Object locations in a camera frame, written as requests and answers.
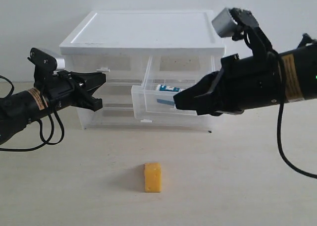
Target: white wall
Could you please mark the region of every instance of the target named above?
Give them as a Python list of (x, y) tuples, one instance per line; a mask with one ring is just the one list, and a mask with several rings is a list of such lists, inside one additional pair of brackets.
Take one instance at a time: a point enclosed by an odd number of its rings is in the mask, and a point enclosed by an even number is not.
[[(92, 9), (251, 9), (278, 51), (296, 47), (303, 32), (317, 37), (316, 0), (0, 0), (0, 75), (33, 81), (31, 47), (58, 45)], [(227, 54), (250, 54), (227, 40)]]

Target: warning label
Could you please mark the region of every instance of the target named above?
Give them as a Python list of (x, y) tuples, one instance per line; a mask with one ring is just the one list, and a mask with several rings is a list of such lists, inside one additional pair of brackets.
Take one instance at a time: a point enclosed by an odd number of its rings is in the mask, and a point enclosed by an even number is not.
[[(44, 110), (45, 107), (44, 107), (43, 102), (41, 100), (40, 91), (38, 89), (36, 89), (36, 88), (32, 88), (30, 90), (27, 90), (27, 92), (29, 92), (33, 96), (36, 104), (39, 107), (39, 110)], [(45, 105), (47, 107), (48, 103), (46, 102), (44, 97), (43, 97), (43, 99), (44, 99), (44, 103), (45, 103)]]
[(303, 101), (303, 93), (298, 82), (294, 56), (292, 54), (282, 56), (286, 72), (285, 96), (289, 102)]

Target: white table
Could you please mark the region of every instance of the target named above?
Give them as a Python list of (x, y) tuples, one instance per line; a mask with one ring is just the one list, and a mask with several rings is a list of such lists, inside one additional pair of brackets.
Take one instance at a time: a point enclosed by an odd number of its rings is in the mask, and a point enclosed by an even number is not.
[[(286, 155), (315, 173), (316, 108), (286, 105), (282, 128)], [(0, 153), (0, 225), (316, 225), (317, 180), (280, 158), (277, 111), (226, 116), (207, 134), (83, 131), (67, 108), (61, 144)], [(2, 147), (35, 146), (38, 134), (32, 124)], [(151, 161), (161, 163), (162, 193), (143, 193), (142, 165)]]

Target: yellow sponge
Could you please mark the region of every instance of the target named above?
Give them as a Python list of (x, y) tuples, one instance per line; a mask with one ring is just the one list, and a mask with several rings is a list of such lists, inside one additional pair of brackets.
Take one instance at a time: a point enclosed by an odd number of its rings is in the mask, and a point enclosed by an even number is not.
[(161, 168), (159, 163), (144, 164), (145, 192), (161, 192)]

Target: white top panel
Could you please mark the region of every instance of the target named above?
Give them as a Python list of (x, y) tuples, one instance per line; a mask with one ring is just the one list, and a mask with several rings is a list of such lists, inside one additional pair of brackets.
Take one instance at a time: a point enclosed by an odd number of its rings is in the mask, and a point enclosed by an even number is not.
[(61, 43), (69, 54), (224, 55), (210, 10), (93, 11)]

